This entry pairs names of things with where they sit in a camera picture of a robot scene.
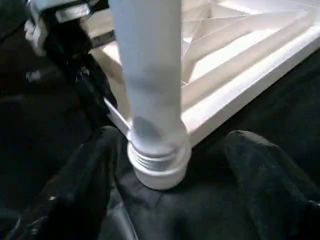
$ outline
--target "wrinkled fabric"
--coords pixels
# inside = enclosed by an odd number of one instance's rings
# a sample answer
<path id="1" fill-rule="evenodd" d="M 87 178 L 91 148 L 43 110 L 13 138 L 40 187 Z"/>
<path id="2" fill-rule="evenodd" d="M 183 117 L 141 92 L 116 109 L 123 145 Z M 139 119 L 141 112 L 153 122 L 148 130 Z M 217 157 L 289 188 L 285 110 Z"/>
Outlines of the wrinkled fabric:
<path id="1" fill-rule="evenodd" d="M 18 225 L 11 222 L 5 239 L 320 238 L 318 187 L 261 136 L 231 132 L 226 162 L 199 161 L 195 151 L 185 180 L 167 191 L 138 181 L 126 146 L 115 128 L 96 132 L 16 215 Z"/>
<path id="2" fill-rule="evenodd" d="M 109 160 L 121 157 L 123 140 L 106 127 L 81 145 L 22 214 L 10 239 L 96 239 L 110 197 Z"/>
<path id="3" fill-rule="evenodd" d="M 233 131 L 225 152 L 262 240 L 320 239 L 320 190 L 284 151 Z"/>

